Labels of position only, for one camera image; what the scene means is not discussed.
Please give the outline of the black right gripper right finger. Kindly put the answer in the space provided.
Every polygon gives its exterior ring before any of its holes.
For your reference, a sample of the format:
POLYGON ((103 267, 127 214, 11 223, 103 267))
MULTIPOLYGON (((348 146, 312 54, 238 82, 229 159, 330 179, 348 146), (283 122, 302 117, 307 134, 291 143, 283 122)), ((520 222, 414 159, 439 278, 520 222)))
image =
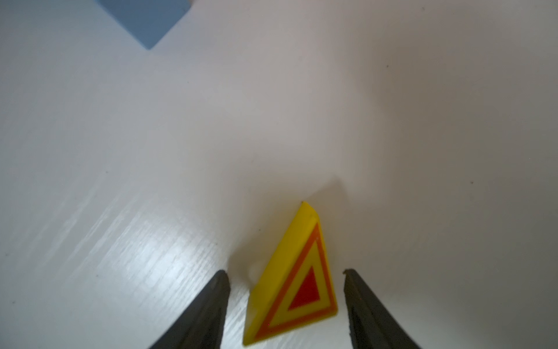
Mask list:
POLYGON ((419 349, 354 269, 344 271, 344 296, 354 348, 419 349))

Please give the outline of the light blue cube block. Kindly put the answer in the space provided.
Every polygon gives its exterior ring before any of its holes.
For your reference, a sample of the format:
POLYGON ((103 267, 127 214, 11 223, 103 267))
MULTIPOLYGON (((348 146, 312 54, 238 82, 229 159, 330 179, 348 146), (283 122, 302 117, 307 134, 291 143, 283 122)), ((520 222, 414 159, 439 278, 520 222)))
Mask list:
POLYGON ((190 0, 100 0, 97 3, 145 49, 154 48, 190 10, 190 0))

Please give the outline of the yellow triangle block red pattern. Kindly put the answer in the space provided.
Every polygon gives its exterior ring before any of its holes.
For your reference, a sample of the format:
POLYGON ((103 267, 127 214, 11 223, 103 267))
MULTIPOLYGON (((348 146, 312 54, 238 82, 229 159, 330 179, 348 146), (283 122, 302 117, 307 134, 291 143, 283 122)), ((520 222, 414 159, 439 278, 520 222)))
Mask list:
POLYGON ((302 202, 250 291, 243 345, 331 318, 338 309, 321 220, 302 202))

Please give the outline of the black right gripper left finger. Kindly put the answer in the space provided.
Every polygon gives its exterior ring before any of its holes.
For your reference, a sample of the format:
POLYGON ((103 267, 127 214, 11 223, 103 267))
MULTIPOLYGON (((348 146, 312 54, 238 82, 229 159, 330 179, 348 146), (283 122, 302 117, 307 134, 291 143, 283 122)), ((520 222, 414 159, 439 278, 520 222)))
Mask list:
POLYGON ((218 270, 152 348, 220 348, 230 296, 230 280, 218 270))

